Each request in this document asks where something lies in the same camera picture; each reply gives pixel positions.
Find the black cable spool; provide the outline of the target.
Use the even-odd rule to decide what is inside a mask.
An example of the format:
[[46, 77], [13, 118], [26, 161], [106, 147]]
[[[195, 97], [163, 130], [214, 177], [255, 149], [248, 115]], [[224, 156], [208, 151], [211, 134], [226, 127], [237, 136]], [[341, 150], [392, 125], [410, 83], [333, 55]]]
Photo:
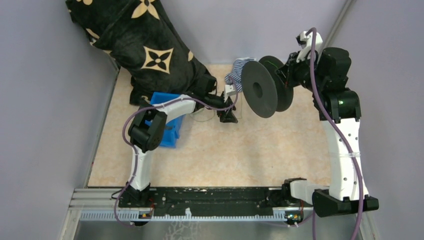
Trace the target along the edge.
[[270, 118], [276, 112], [288, 110], [293, 102], [294, 90], [286, 87], [278, 71], [284, 64], [267, 55], [258, 61], [247, 62], [241, 71], [241, 86], [245, 100], [261, 118]]

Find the blue plastic bin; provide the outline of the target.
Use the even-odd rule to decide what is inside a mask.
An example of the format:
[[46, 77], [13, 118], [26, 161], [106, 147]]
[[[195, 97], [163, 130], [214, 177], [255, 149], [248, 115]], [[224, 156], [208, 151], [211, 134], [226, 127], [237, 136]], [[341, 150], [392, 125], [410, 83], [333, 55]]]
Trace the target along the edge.
[[[154, 92], [151, 96], [150, 103], [153, 104], [161, 104], [173, 99], [178, 98], [179, 94], [172, 93], [164, 93], [164, 92]], [[165, 148], [176, 148], [177, 141], [180, 138], [180, 129], [183, 123], [185, 115], [179, 116], [173, 120], [167, 122], [165, 126], [165, 130], [163, 133], [163, 137], [160, 143], [161, 147]]]

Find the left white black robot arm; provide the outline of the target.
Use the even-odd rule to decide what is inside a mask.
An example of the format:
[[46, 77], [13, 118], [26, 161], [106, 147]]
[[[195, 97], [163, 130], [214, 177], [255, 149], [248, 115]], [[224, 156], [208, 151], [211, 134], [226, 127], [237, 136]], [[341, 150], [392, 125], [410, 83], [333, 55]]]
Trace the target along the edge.
[[131, 174], [121, 191], [132, 203], [144, 207], [150, 200], [150, 168], [153, 151], [159, 147], [167, 124], [181, 116], [206, 108], [216, 111], [222, 123], [237, 123], [233, 111], [236, 109], [239, 91], [235, 80], [225, 84], [221, 95], [209, 93], [214, 81], [189, 90], [164, 103], [144, 102], [125, 122], [122, 129], [124, 142], [132, 148]]

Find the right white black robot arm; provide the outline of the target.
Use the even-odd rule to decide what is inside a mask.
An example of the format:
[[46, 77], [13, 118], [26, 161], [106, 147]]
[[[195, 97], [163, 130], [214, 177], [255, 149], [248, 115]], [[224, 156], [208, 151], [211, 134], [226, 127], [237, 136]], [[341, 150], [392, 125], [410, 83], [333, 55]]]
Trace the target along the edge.
[[360, 99], [347, 87], [350, 54], [342, 48], [328, 47], [315, 56], [314, 62], [309, 57], [302, 52], [291, 53], [277, 74], [286, 87], [302, 86], [312, 92], [330, 154], [330, 184], [290, 178], [283, 184], [281, 199], [287, 206], [304, 201], [319, 217], [376, 211], [379, 200], [369, 194], [362, 175]]

